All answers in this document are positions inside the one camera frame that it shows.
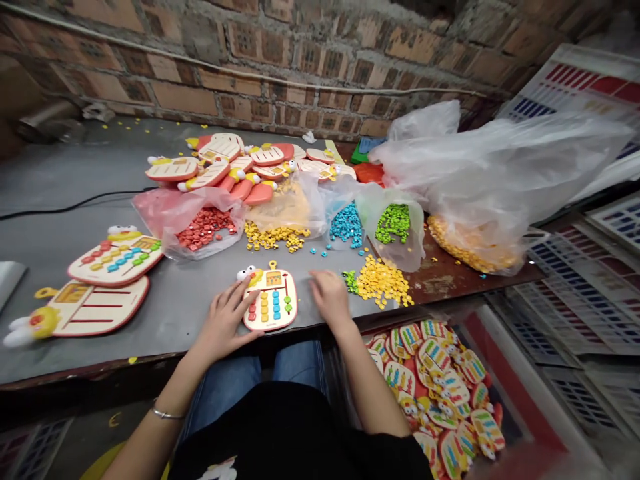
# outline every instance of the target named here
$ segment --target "pink plastic bag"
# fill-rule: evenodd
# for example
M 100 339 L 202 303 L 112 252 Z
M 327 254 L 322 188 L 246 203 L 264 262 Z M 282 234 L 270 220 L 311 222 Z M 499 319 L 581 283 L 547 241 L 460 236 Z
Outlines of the pink plastic bag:
M 229 192 L 215 187 L 204 187 L 188 193 L 159 188 L 140 193 L 133 198 L 133 206 L 149 231 L 162 240 L 163 253 L 173 260 L 202 260 L 236 243 L 245 228 L 247 208 Z M 191 251 L 180 245 L 177 233 L 188 228 L 191 221 L 204 207 L 231 211 L 231 220 L 237 233 L 220 230 L 222 240 Z

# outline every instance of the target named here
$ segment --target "green bead pile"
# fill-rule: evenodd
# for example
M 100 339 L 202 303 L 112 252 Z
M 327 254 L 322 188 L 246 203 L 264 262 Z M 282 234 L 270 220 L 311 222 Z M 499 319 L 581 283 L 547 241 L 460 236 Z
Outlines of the green bead pile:
M 355 270 L 344 271 L 342 272 L 342 276 L 345 278 L 345 283 L 347 284 L 347 291 L 349 293 L 355 293 L 358 295 L 358 281 L 355 278 Z
M 406 243 L 410 227 L 409 206 L 392 204 L 387 207 L 378 220 L 375 238 L 386 244 L 395 241 L 395 238 L 391 236 L 393 234 L 400 237 L 401 243 Z

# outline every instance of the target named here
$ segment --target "table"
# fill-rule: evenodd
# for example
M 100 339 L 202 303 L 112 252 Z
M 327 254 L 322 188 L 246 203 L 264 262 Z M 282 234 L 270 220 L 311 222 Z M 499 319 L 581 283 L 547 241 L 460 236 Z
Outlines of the table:
M 156 119 L 144 119 L 136 125 L 134 119 L 118 118 L 108 129 L 98 123 L 86 125 L 87 137 L 81 145 L 30 145 L 18 158 L 0 165 L 0 213 L 56 209 L 98 193 L 153 186 L 143 174 L 147 156 L 187 153 L 185 138 L 223 131 Z M 305 146 L 301 139 L 281 135 L 238 133 L 246 144 L 289 141 Z M 29 268 L 0 312 L 0 335 L 6 335 L 12 320 L 45 304 L 33 298 L 36 290 L 60 288 L 68 281 L 67 266 L 103 240 L 108 226 L 138 224 L 142 227 L 131 207 L 131 196 L 105 197 L 66 213 L 0 222 L 0 260 L 19 261 Z M 437 256 L 430 253 L 433 246 L 428 245 L 429 240 L 425 242 L 430 248 L 427 256 Z M 49 379 L 65 377 L 70 370 L 87 371 L 86 367 L 112 362 L 127 364 L 130 357 L 183 352 L 198 334 L 213 295 L 230 284 L 239 270 L 250 264 L 267 268 L 272 259 L 278 262 L 279 268 L 289 270 L 294 276 L 300 302 L 296 321 L 271 335 L 322 324 L 311 300 L 307 271 L 311 268 L 359 270 L 364 260 L 351 250 L 330 251 L 327 258 L 322 258 L 309 253 L 312 247 L 319 252 L 325 249 L 322 239 L 315 239 L 305 242 L 304 250 L 294 254 L 284 248 L 248 252 L 245 239 L 241 239 L 225 250 L 224 256 L 214 255 L 194 263 L 164 259 L 149 274 L 151 288 L 136 316 L 113 334 L 83 339 L 54 338 L 24 349 L 0 347 L 0 385 L 41 375 Z M 486 291 L 542 276 L 531 266 L 510 279 L 481 281 L 477 272 L 458 265 L 454 268 L 450 265 L 453 260 L 448 262 L 445 257 L 444 253 L 440 255 L 438 264 L 424 263 L 422 271 L 409 277 L 416 303 Z M 349 296 L 349 306 L 354 317 L 380 312 L 373 300 L 364 301 L 356 295 Z

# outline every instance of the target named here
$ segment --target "bracelet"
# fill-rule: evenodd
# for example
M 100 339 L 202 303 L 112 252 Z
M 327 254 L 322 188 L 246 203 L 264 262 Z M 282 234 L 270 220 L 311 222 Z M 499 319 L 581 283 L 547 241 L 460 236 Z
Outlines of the bracelet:
M 151 407 L 151 411 L 154 412 L 154 414 L 156 414 L 162 420 L 164 420 L 164 419 L 183 420 L 186 417 L 186 415 L 172 415 L 172 414 L 167 413 L 167 412 L 161 412 L 160 410 L 155 408 L 155 402 L 153 403 L 153 406 Z

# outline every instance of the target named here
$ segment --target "orange bead pile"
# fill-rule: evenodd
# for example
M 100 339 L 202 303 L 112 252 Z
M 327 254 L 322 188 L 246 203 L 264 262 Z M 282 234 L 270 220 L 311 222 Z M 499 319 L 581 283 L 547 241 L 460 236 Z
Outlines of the orange bead pile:
M 215 207 L 205 207 L 198 212 L 191 224 L 176 236 L 180 245 L 196 251 L 214 240 L 222 240 L 220 230 L 228 229 L 230 235 L 238 233 L 229 212 Z

